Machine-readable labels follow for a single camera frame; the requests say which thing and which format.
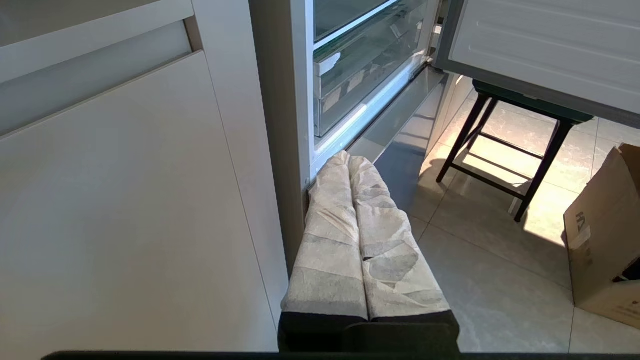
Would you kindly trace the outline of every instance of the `wooden stool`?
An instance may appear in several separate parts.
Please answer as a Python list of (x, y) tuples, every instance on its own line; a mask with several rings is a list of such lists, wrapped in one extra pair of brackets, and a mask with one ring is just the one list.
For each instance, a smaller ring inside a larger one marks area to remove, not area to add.
[[(536, 192), (538, 191), (542, 180), (544, 180), (545, 175), (549, 171), (551, 164), (554, 162), (554, 159), (556, 158), (556, 155), (560, 150), (564, 139), (569, 134), (569, 130), (571, 130), (574, 125), (581, 124), (593, 119), (593, 116), (564, 108), (550, 102), (531, 99), (530, 97), (526, 97), (522, 94), (499, 88), (497, 86), (489, 85), (487, 83), (482, 83), (477, 80), (474, 80), (474, 88), (476, 88), (476, 91), (478, 92), (476, 103), (471, 109), (471, 113), (469, 114), (465, 125), (462, 127), (460, 135), (458, 135), (458, 139), (453, 145), (453, 149), (451, 150), (447, 161), (445, 161), (444, 166), (442, 167), (442, 170), (440, 171), (440, 174), (436, 179), (436, 182), (440, 183), (444, 178), (444, 175), (447, 173), (447, 170), (452, 167), (460, 172), (463, 172), (466, 175), (472, 176), (486, 184), (489, 184), (494, 188), (498, 188), (503, 192), (506, 192), (522, 200), (520, 209), (518, 209), (518, 213), (515, 216), (515, 221), (520, 222), (522, 216), (529, 207), (529, 204), (533, 200), (534, 195), (536, 195)], [(480, 116), (484, 105), (489, 99), (491, 99), (491, 101), (489, 102), (489, 105), (487, 106), (483, 116), (480, 118), (480, 123), (478, 123), (478, 126), (472, 130), (472, 127), (476, 123), (478, 116)], [(535, 113), (539, 113), (541, 115), (557, 120), (556, 127), (554, 128), (554, 132), (551, 135), (551, 141), (547, 145), (547, 150), (545, 151), (544, 155), (535, 154), (526, 149), (513, 145), (512, 143), (506, 142), (500, 138), (482, 132), (484, 125), (486, 124), (487, 120), (489, 120), (489, 117), (491, 116), (496, 105), (498, 105), (498, 101), (503, 101), (508, 104), (518, 106), (519, 108), (527, 109), (529, 111), (533, 111)], [(467, 145), (467, 149), (471, 150), (471, 147), (476, 142), (478, 136), (483, 136), (489, 140), (501, 143), (502, 145), (508, 146), (512, 149), (542, 160), (542, 162), (540, 163), (540, 167), (538, 167), (536, 175), (531, 180), (531, 185), (526, 194), (522, 195), (514, 191), (513, 189), (498, 184), (495, 181), (491, 181), (453, 163), (455, 158), (458, 156), (458, 153), (460, 152), (462, 147), (465, 146), (465, 144)]]

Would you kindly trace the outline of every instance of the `stool rung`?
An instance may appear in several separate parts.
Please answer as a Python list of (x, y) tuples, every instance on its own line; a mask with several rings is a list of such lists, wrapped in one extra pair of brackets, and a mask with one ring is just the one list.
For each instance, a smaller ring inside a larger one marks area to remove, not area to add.
[(482, 176), (470, 171), (467, 168), (461, 167), (458, 164), (452, 163), (451, 167), (456, 169), (457, 171), (460, 171), (460, 172), (463, 172), (466, 175), (469, 175), (470, 177), (476, 178), (476, 179), (482, 181), (485, 184), (489, 184), (489, 185), (493, 186), (494, 188), (502, 190), (503, 192), (506, 192), (509, 195), (513, 196), (513, 197), (517, 197), (520, 200), (524, 199), (524, 197), (525, 197), (525, 195), (522, 195), (521, 193), (516, 192), (514, 189), (510, 189), (510, 188), (508, 188), (508, 187), (506, 187), (504, 185), (496, 183), (495, 181), (492, 181), (492, 180), (489, 180), (487, 178), (484, 178), (484, 177), (482, 177)]
[(529, 155), (529, 156), (533, 156), (533, 157), (534, 157), (534, 158), (536, 158), (536, 159), (540, 159), (540, 160), (542, 160), (542, 158), (543, 158), (543, 156), (542, 156), (542, 155), (540, 155), (540, 154), (536, 154), (535, 152), (531, 152), (531, 151), (525, 150), (525, 149), (523, 149), (523, 148), (521, 148), (521, 147), (518, 147), (517, 145), (513, 145), (513, 144), (512, 144), (512, 143), (510, 143), (510, 142), (506, 142), (506, 141), (504, 141), (504, 140), (503, 140), (503, 139), (501, 139), (501, 138), (497, 138), (497, 137), (495, 137), (495, 136), (493, 136), (493, 135), (489, 135), (489, 134), (487, 134), (487, 133), (483, 133), (482, 131), (480, 131), (480, 133), (479, 133), (478, 135), (479, 135), (479, 136), (482, 136), (482, 137), (485, 137), (485, 138), (487, 138), (487, 139), (489, 139), (489, 140), (493, 140), (493, 141), (495, 141), (495, 142), (497, 142), (497, 143), (501, 143), (502, 145), (507, 146), (507, 147), (510, 147), (510, 148), (512, 148), (512, 149), (514, 149), (514, 150), (517, 150), (517, 151), (523, 152), (523, 153), (525, 153), (525, 154), (527, 154), (527, 155)]

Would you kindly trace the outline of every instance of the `refrigerator door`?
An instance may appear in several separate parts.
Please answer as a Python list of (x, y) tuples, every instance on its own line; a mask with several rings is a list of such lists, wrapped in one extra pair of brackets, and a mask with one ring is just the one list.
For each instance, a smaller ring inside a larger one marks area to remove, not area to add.
[(450, 0), (435, 67), (640, 126), (640, 2)]

